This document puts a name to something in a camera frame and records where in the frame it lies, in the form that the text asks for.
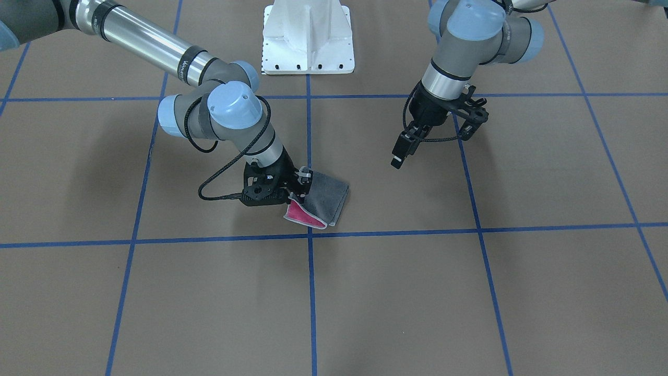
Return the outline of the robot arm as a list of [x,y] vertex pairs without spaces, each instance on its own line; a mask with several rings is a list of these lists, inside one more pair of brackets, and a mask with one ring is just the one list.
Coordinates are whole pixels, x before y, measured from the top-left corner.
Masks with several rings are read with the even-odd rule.
[[115,1],[2,1],[2,51],[73,29],[136,55],[192,88],[164,96],[162,130],[210,153],[229,142],[237,155],[198,187],[200,199],[246,206],[303,202],[314,176],[298,168],[272,126],[259,96],[258,72],[245,61],[225,62]]
[[484,98],[475,100],[470,84],[478,66],[516,64],[536,57],[544,43],[542,25],[526,17],[546,7],[546,1],[437,1],[428,14],[430,31],[439,38],[424,76],[403,108],[411,121],[392,150],[392,167],[399,169],[420,143],[449,115],[463,119],[454,140],[469,140],[487,122]]

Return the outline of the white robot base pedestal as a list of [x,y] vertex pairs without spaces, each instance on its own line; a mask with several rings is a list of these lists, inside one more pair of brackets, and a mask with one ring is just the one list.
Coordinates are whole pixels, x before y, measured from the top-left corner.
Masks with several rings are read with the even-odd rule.
[[354,70],[349,7],[339,1],[274,1],[265,7],[263,74],[334,75]]

